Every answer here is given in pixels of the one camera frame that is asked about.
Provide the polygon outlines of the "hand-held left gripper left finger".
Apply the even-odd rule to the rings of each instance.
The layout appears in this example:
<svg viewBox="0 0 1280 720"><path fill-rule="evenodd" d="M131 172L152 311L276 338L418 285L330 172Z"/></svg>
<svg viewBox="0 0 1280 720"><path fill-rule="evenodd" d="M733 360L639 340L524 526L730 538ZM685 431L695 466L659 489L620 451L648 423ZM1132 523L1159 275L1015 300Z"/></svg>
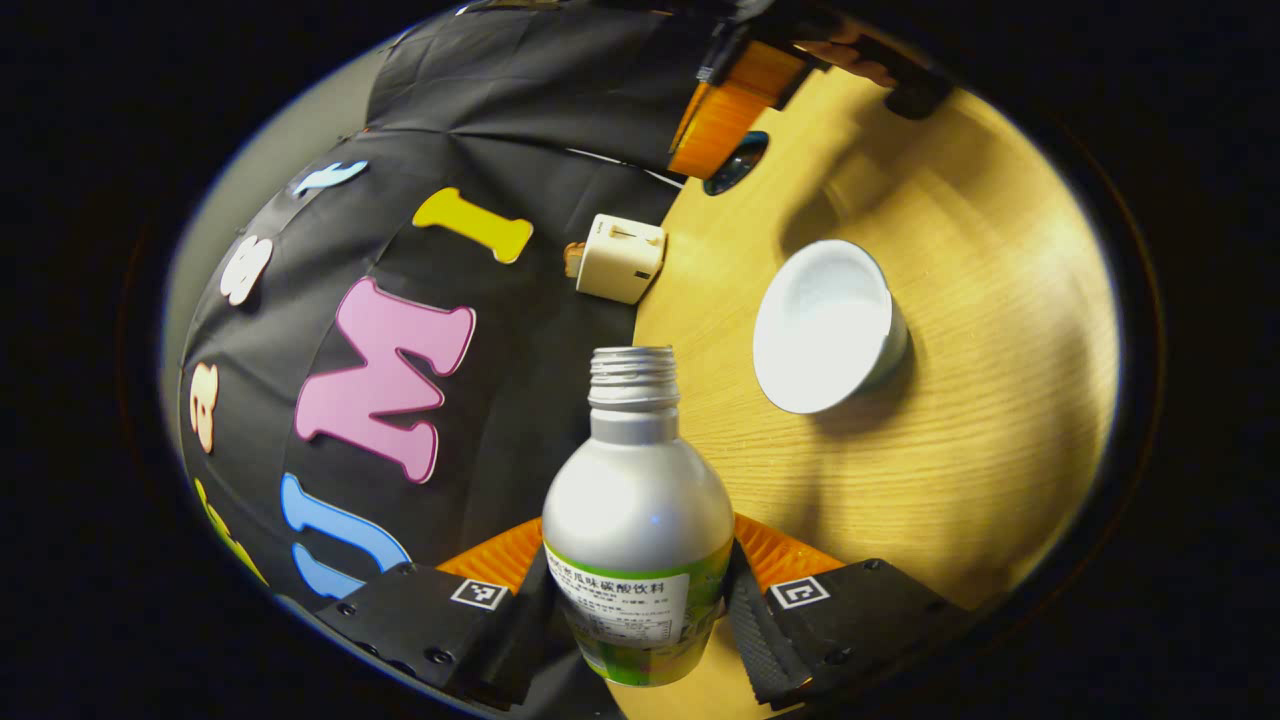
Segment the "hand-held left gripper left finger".
<svg viewBox="0 0 1280 720"><path fill-rule="evenodd" d="M544 660L556 583L543 520L444 562L399 561L316 615L319 626L393 679L449 705L511 711Z"/></svg>

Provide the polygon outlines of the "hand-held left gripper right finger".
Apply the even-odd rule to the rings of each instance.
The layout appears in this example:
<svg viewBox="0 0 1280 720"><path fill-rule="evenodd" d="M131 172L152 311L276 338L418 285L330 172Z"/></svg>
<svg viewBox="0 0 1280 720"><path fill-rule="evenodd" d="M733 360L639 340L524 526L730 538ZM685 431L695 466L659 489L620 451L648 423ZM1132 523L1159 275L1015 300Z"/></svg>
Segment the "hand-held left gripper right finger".
<svg viewBox="0 0 1280 720"><path fill-rule="evenodd" d="M724 596L751 692L773 710L878 685L973 621L883 559L844 562L742 514Z"/></svg>

